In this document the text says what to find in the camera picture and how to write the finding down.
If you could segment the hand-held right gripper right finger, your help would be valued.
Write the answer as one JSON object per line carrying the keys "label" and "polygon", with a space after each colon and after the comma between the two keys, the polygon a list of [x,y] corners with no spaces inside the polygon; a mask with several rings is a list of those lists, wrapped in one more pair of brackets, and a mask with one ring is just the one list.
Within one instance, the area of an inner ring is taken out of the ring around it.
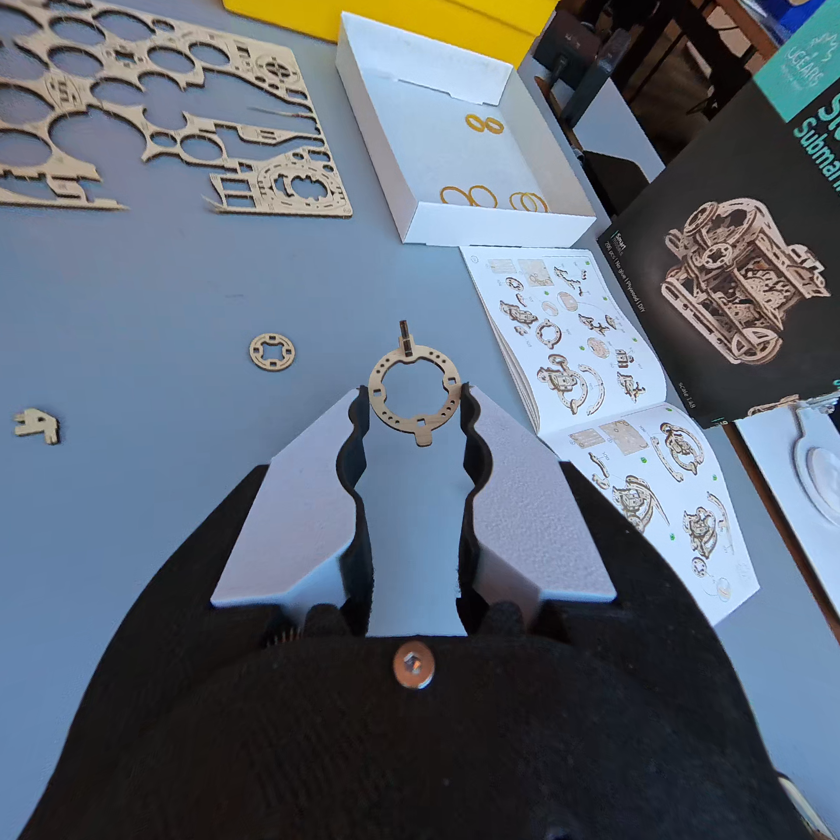
{"label": "hand-held right gripper right finger", "polygon": [[458,616],[467,633],[497,602],[514,603],[530,627],[546,601],[614,601],[554,452],[473,385],[461,388],[460,425],[475,484],[458,547]]}

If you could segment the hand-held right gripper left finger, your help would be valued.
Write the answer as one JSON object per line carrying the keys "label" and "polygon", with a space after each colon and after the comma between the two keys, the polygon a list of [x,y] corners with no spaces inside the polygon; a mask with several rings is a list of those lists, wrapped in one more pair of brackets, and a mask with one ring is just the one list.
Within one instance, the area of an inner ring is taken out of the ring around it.
{"label": "hand-held right gripper left finger", "polygon": [[270,461],[213,606],[275,604],[301,626],[313,606],[332,604],[366,635],[372,555],[355,486],[369,427],[368,389],[353,388]]}

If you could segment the large wooden ring part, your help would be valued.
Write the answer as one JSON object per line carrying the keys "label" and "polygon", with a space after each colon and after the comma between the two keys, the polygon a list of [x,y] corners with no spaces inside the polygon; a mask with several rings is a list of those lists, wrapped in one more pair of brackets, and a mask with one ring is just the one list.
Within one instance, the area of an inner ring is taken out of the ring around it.
{"label": "large wooden ring part", "polygon": [[[445,425],[458,409],[462,382],[455,364],[444,353],[415,342],[406,320],[400,321],[400,331],[397,348],[386,353],[371,372],[368,383],[370,404],[385,425],[397,432],[413,435],[418,447],[428,447],[433,443],[433,431]],[[401,416],[387,403],[385,377],[397,365],[411,365],[420,361],[438,368],[442,375],[442,386],[447,394],[446,399],[434,413]]]}

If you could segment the black model kit box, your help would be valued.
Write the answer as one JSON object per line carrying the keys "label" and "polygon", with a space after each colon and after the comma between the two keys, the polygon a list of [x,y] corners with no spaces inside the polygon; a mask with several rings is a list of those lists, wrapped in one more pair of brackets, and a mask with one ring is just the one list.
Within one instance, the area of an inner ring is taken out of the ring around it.
{"label": "black model kit box", "polygon": [[599,240],[702,427],[837,388],[838,15],[824,2]]}

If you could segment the white instruction booklet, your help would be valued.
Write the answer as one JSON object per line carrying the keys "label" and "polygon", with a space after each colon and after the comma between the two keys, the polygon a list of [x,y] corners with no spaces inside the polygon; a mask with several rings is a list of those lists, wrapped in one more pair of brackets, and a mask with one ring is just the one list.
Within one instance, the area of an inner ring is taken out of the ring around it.
{"label": "white instruction booklet", "polygon": [[536,434],[653,544],[711,625],[760,588],[715,453],[590,251],[461,247]]}

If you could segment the white plastic tray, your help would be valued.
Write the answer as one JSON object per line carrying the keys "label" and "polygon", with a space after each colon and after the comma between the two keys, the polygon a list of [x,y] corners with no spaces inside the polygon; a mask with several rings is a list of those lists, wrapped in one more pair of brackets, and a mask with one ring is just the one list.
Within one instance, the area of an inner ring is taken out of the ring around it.
{"label": "white plastic tray", "polygon": [[758,484],[835,638],[839,610],[838,392],[736,422]]}

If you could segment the yellow rubber bands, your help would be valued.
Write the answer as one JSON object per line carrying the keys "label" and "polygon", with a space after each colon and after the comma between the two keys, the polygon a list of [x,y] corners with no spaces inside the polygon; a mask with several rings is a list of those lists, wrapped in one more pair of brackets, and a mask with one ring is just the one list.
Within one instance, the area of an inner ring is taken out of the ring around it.
{"label": "yellow rubber bands", "polygon": [[[465,116],[465,123],[468,128],[478,133],[489,133],[491,135],[502,135],[506,130],[505,124],[495,117],[480,117],[476,113],[468,113]],[[445,185],[439,191],[441,203],[449,203],[447,194],[454,193],[461,196],[466,204],[471,207],[489,208],[489,205],[482,204],[477,194],[486,196],[492,201],[492,208],[499,207],[497,195],[486,185],[475,184],[468,190],[456,185]],[[549,214],[550,208],[544,198],[536,192],[512,192],[508,197],[510,208],[515,211],[523,211],[533,214]]]}

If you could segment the laser cut plywood sheet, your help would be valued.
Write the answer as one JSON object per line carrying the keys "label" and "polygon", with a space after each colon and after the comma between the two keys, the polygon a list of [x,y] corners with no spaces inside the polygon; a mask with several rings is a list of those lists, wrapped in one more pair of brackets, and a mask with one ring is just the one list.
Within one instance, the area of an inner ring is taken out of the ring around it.
{"label": "laser cut plywood sheet", "polygon": [[[36,79],[2,77],[2,88],[26,91],[48,107],[22,122],[2,120],[3,132],[36,139],[48,150],[37,164],[2,164],[2,175],[45,183],[49,197],[2,188],[2,204],[65,209],[124,210],[111,198],[89,197],[84,182],[99,182],[92,163],[60,150],[53,125],[98,109],[128,123],[145,141],[142,161],[169,156],[210,167],[221,214],[352,216],[350,200],[323,136],[317,113],[292,51],[283,46],[190,24],[113,3],[2,2],[35,25],[14,45],[44,65]],[[96,88],[119,82],[142,90],[144,76],[171,80],[181,90],[203,88],[208,73],[238,79],[270,97],[290,121],[264,128],[183,113],[178,129],[154,124],[139,104],[107,101]]]}

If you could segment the white cardboard box tray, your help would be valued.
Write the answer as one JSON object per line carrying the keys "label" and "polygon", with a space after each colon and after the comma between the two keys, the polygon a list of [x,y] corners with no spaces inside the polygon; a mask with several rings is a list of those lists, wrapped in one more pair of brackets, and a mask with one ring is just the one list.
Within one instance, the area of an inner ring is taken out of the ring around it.
{"label": "white cardboard box tray", "polygon": [[[343,12],[336,67],[404,243],[572,246],[595,211],[535,101],[511,64]],[[502,135],[465,116],[495,117]],[[499,207],[468,206],[455,185],[488,186]],[[510,208],[535,192],[550,212]]]}

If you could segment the dark grey chair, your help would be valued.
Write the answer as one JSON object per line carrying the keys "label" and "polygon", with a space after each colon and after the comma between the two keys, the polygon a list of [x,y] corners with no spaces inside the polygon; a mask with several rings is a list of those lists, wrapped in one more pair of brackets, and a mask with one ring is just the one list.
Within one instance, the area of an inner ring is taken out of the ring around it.
{"label": "dark grey chair", "polygon": [[583,81],[600,46],[571,13],[557,8],[519,72],[536,85],[537,101],[549,108],[549,123],[562,131],[581,165],[584,182],[607,218],[614,219],[665,164],[609,77],[587,94],[586,109],[570,120],[569,102],[576,89],[567,80]]}

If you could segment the yellow plastic bin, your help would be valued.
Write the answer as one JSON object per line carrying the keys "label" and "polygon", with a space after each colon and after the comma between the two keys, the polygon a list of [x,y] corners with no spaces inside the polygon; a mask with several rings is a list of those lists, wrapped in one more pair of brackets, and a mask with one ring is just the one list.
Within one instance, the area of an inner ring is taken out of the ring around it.
{"label": "yellow plastic bin", "polygon": [[517,65],[553,1],[224,1],[229,12],[336,43],[348,12]]}

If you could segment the small wooden bracket piece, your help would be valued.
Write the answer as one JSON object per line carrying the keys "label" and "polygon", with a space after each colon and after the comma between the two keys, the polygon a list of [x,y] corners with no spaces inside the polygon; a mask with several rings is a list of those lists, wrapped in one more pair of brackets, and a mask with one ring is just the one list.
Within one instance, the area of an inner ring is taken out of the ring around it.
{"label": "small wooden bracket piece", "polygon": [[18,437],[42,434],[47,445],[60,443],[59,420],[41,409],[28,407],[14,415],[14,422],[14,434]]}

